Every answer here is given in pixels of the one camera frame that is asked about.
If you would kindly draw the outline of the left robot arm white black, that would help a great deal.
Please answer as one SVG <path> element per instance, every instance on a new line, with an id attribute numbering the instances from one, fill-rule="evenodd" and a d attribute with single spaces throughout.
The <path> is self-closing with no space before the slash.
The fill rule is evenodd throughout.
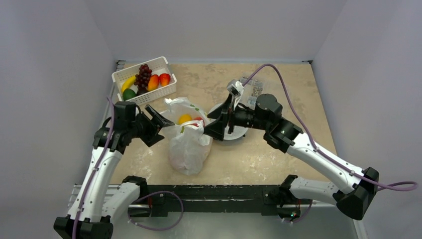
<path id="1" fill-rule="evenodd" d="M 150 105 L 142 111 L 136 103 L 110 105 L 111 116 L 94 135 L 90 165 L 78 195 L 64 217 L 57 217 L 54 230 L 63 239 L 109 239 L 113 222 L 132 202 L 148 199 L 145 178 L 127 176 L 118 191 L 106 199 L 111 177 L 125 149 L 139 138 L 148 147 L 164 139 L 160 130 L 174 123 Z"/>

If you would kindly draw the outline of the white plastic bag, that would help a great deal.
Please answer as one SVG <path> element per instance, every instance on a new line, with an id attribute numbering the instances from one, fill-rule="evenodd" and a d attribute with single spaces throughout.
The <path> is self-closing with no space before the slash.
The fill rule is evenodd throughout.
<path id="1" fill-rule="evenodd" d="M 186 97 L 165 99 L 164 103 L 167 109 L 161 112 L 161 115 L 175 124 L 161 130 L 165 138 L 169 140 L 169 163 L 182 174 L 198 174 L 202 170 L 212 145 L 212 138 L 204 134 L 204 127 L 210 123 L 207 113 Z M 195 122 L 193 120 L 178 124 L 179 117 L 184 114 L 190 114 L 192 118 L 202 117 L 206 125 L 202 126 L 199 122 L 200 126 L 195 127 L 192 125 Z"/>

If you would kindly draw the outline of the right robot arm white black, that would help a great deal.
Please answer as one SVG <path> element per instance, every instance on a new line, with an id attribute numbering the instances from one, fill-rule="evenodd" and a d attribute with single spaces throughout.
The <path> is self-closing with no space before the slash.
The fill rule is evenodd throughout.
<path id="1" fill-rule="evenodd" d="M 309 134 L 282 116 L 282 105 L 272 94 L 260 95 L 251 109 L 234 105 L 232 95 L 208 113 L 213 121 L 204 134 L 222 141 L 225 132 L 236 126 L 263 130 L 263 139 L 274 149 L 289 154 L 324 175 L 329 182 L 288 176 L 280 188 L 280 198 L 287 203 L 295 199 L 310 199 L 335 205 L 343 214 L 362 220 L 373 198 L 379 172 L 362 169 L 312 142 Z"/>

